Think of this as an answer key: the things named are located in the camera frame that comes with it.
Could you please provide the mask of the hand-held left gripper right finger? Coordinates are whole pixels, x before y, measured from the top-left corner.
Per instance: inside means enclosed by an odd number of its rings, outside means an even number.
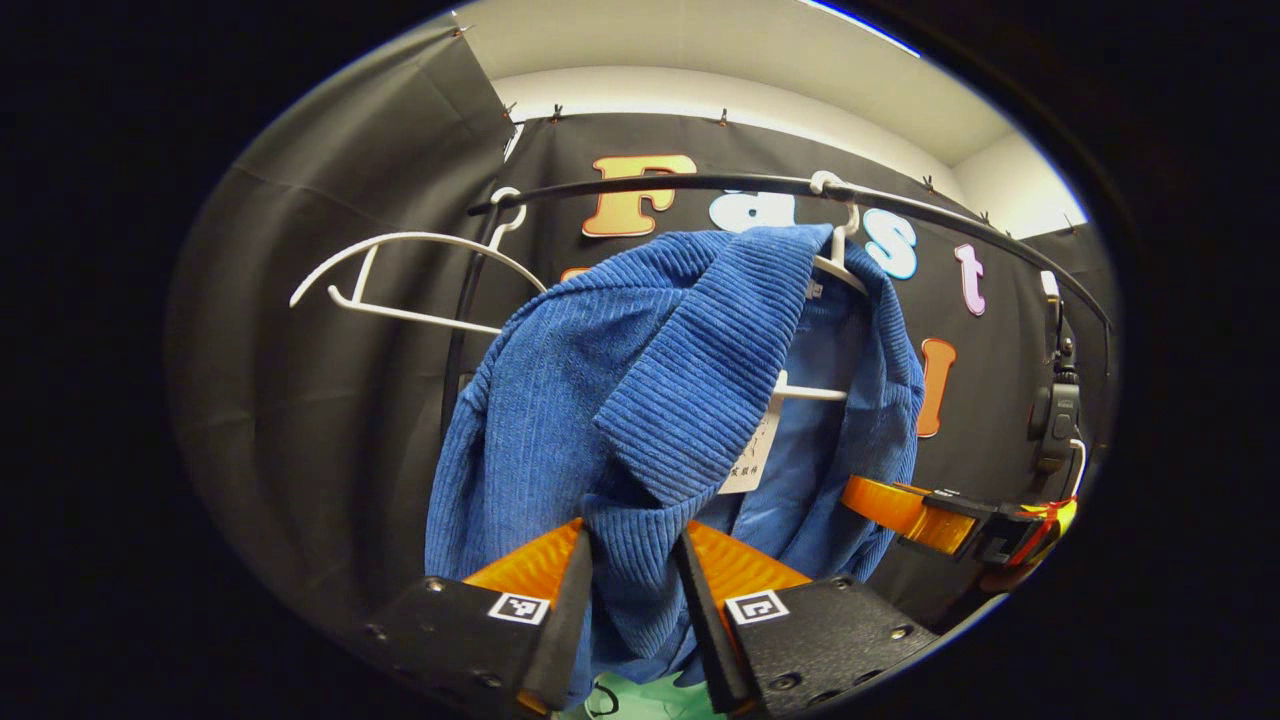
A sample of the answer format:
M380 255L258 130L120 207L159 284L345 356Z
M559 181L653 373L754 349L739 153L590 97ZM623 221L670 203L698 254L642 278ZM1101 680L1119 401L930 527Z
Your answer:
M814 717L938 642L851 577L813 580L699 521L675 560L718 714Z

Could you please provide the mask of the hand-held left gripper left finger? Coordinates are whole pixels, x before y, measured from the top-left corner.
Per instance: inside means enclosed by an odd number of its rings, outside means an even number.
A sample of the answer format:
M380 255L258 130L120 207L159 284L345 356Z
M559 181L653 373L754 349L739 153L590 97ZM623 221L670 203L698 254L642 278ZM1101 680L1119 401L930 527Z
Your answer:
M570 703L591 583L573 519L463 580L406 587L358 624L358 650L466 717L549 717Z

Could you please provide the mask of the green laundry hamper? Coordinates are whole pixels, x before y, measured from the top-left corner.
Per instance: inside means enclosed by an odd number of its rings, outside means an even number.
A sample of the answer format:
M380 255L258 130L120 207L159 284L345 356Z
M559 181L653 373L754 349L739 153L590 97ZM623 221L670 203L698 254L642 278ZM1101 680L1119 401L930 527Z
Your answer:
M724 720L705 683L682 687L676 675L637 684L614 674L595 679L582 703L586 720Z

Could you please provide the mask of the blue corduroy jacket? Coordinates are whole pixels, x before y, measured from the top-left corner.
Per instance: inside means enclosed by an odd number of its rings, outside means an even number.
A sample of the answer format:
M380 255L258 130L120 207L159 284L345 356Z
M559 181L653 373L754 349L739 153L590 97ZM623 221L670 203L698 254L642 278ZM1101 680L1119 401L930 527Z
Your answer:
M428 505L424 571L462 580L582 519L589 623L570 685L705 674L671 557L690 521L810 578L870 578L893 536L840 502L908 484L924 373L890 275L827 224L673 232L512 315L460 393ZM773 396L794 386L845 401Z

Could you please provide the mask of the white plastic clothes hanger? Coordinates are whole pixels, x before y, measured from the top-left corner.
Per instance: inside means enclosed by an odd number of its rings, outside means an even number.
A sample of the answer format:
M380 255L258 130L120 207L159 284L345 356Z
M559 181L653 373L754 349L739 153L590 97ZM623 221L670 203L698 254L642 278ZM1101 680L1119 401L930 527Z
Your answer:
M829 170L818 170L809 179L809 188L814 195L822 195L827 190L844 186L844 181ZM861 228L861 209L854 200L845 200L844 204L847 208L847 220L842 225L836 225L833 228L828 252L826 255L815 255L813 259L813 268L832 275L835 279L845 283L863 296L869 296L869 291L865 284L847 269L846 264L846 240ZM788 373L782 370L778 380L774 383L773 396L783 398L845 401L847 393L837 389L794 386L788 380Z
M326 287L326 295L330 301L342 309L349 310L352 313L361 313L374 316L384 316L403 322L415 322L426 325L439 325L449 328L452 331L474 332L490 336L498 336L500 329L497 327L480 325L471 322L463 322L458 319L451 319L442 315L412 313L404 309L389 307L379 304L370 304L364 300L364 292L369 283L369 277L371 275L372 265L378 256L378 251L390 243L398 243L404 241L419 241L425 243L443 243L451 247L465 249L470 252L480 256L495 260L503 266L509 268L518 275L525 278L538 292L547 292L547 286L535 277L524 264L518 263L513 258L504 254L500 249L504 237L511 232L518 229L527 215L527 209L520 204L517 206L518 211L515 219L508 222L502 222L493 231L492 237L481 243L471 240L458 237L456 234L443 234L436 232L422 232L422 231L401 231L385 234L378 234L371 238L352 243L351 246L334 252L332 256L326 258L324 261L317 264L293 290L288 299L288 306L296 307L305 295L333 268L340 265L342 263L360 255L362 258L362 264L357 274L355 288L351 293L344 295L334 284Z

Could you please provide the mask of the black clothes rack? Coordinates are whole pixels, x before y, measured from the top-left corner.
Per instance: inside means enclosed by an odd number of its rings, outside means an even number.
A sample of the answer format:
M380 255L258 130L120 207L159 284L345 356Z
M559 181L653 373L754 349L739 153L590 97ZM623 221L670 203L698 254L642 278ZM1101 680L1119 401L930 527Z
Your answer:
M466 208L468 217L489 217L500 213L507 208L520 208L532 202L558 201L579 196L603 196L609 193L637 192L649 190L733 190L733 191L763 191L773 193L787 193L809 199L823 199L832 202L847 202L859 208L879 209L893 211L920 222L947 228L965 234L972 240L978 240L1004 252L1007 252L1023 261L1032 264L1042 272L1051 272L1057 278L1059 287L1073 293L1079 302L1084 304L1096 320L1103 327L1103 361L1101 369L1093 372L1093 378L1098 386L1107 389L1112 383L1112 369L1115 359L1115 323L1105 311L1093 293L1091 293L1074 275L1064 266L1055 263L1042 252L1027 246L1021 241L1011 240L1006 234L996 231L992 225L965 217L956 211L936 206L929 202L908 199L896 193L872 190L865 186L852 184L844 181L831 181L818 190L812 188L806 178L786 176L759 176L759 174L660 174L660 176L635 176L616 179L595 179L567 184L554 184L532 191L516 191L512 195L503 195L498 199L489 199Z

